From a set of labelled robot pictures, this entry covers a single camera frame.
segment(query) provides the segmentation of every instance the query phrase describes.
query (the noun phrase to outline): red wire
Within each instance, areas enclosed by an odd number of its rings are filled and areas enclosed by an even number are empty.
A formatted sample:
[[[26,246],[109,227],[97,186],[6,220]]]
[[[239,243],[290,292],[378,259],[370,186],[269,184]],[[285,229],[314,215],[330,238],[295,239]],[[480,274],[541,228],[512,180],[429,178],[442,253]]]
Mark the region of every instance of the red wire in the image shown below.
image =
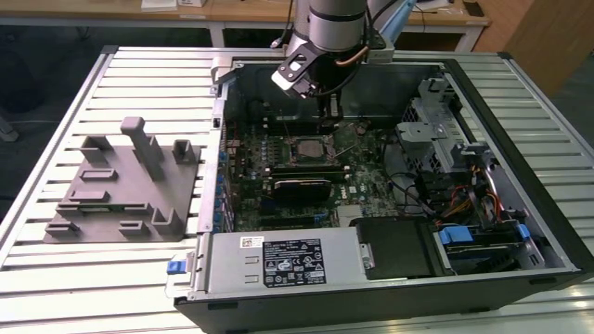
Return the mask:
[[[454,206],[456,195],[458,194],[458,192],[460,192],[464,188],[466,188],[466,186],[458,186],[458,187],[454,189],[454,191],[453,191],[453,200],[450,201],[450,207]]]

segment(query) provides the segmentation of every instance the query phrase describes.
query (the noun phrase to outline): metal slotted platform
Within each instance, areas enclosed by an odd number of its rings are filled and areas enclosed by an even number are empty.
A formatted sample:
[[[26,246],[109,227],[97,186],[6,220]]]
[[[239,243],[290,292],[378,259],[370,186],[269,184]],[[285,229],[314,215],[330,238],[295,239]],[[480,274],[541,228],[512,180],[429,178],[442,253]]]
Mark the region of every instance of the metal slotted platform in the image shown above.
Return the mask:
[[[278,56],[265,49],[163,49],[122,47],[103,54],[63,123],[0,225],[2,333],[201,333],[166,296],[166,262],[195,247],[201,164],[187,238],[178,243],[42,243],[83,155],[90,134],[113,144],[125,116],[142,116],[159,143],[178,138],[217,150],[211,118],[211,63],[218,55]],[[512,139],[557,200],[586,245],[594,247],[594,154],[549,101],[540,98],[513,61],[496,54],[397,53],[398,58],[457,58]],[[481,138],[469,114],[468,121]],[[174,276],[177,287],[190,283]],[[303,328],[283,333],[586,333],[594,328],[594,286],[537,294],[494,312]]]

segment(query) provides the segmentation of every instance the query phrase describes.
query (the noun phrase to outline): gray plastic part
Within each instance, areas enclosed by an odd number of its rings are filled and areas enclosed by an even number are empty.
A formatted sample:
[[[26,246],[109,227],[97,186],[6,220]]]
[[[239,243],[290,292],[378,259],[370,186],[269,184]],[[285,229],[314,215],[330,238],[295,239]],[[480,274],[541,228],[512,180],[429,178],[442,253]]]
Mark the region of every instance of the gray plastic part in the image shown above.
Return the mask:
[[[178,164],[195,164],[201,159],[199,154],[194,154],[193,143],[189,140],[174,141],[173,153]]]
[[[69,199],[73,202],[109,202],[110,193],[107,191],[75,191]]]
[[[154,181],[162,180],[166,177],[161,166],[163,153],[155,137],[147,137],[145,133],[145,119],[142,117],[126,117],[122,121],[121,130],[133,141],[137,159],[145,165],[151,179]]]
[[[145,221],[122,221],[119,231],[126,237],[138,237],[147,235],[149,228]]]
[[[102,138],[95,138],[94,142],[101,143]],[[111,150],[102,150],[111,168],[95,168],[86,160],[69,195],[57,207],[58,215],[49,224],[45,242],[182,240],[198,174],[198,159],[191,157],[199,157],[199,147],[181,142],[161,148],[145,137],[145,146],[114,146]],[[139,163],[137,157],[142,150],[149,151],[143,157],[150,156],[149,160],[163,172],[161,180],[153,179],[147,164]]]
[[[81,148],[81,152],[91,165],[105,168],[110,167],[110,164],[103,152],[110,150],[114,150],[114,148],[105,136],[89,136]]]
[[[79,169],[79,178],[83,181],[115,181],[118,179],[118,172],[113,168],[98,169]]]
[[[161,210],[157,209],[154,211],[151,223],[161,234],[175,234],[179,233],[181,230],[185,228],[185,224],[179,219],[178,213],[174,209],[170,210],[167,219],[166,217],[163,217],[163,213],[161,212]]]
[[[51,223],[47,225],[46,232],[53,237],[77,237],[79,228],[70,222],[63,221],[62,223]]]

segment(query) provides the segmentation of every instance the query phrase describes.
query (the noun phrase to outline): warning label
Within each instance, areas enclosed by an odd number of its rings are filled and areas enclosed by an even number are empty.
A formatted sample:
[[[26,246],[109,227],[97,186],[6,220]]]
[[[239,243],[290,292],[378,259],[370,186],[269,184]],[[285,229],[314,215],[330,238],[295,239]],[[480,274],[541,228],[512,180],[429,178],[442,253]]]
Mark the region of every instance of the warning label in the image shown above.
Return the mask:
[[[263,243],[263,284],[267,287],[325,283],[321,239]]]

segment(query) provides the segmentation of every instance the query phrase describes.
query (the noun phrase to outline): blue latch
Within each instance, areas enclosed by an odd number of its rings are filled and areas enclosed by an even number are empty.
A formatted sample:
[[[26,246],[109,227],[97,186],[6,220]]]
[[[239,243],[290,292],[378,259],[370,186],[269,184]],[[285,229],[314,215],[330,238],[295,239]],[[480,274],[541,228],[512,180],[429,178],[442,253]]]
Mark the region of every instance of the blue latch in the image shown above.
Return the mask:
[[[186,260],[167,262],[167,275],[181,275],[186,273]]]
[[[458,242],[473,242],[473,234],[466,226],[449,226],[440,231],[442,244],[456,244]]]
[[[518,225],[518,232],[520,232],[520,235],[522,236],[524,241],[530,239],[530,231],[529,231],[529,228],[526,227],[526,225],[524,225],[524,224]]]

